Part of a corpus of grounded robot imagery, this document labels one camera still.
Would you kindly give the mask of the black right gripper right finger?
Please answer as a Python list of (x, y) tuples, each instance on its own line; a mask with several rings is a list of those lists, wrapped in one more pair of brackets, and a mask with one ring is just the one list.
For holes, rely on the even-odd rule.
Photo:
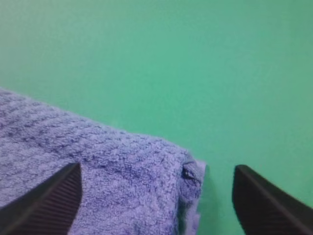
[(234, 168), (232, 203), (246, 235), (311, 235), (313, 210), (247, 165)]

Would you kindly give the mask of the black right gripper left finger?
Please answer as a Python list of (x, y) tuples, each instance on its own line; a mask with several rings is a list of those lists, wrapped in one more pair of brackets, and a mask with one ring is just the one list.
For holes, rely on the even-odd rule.
[(66, 235), (82, 200), (79, 163), (64, 166), (0, 210), (2, 235)]

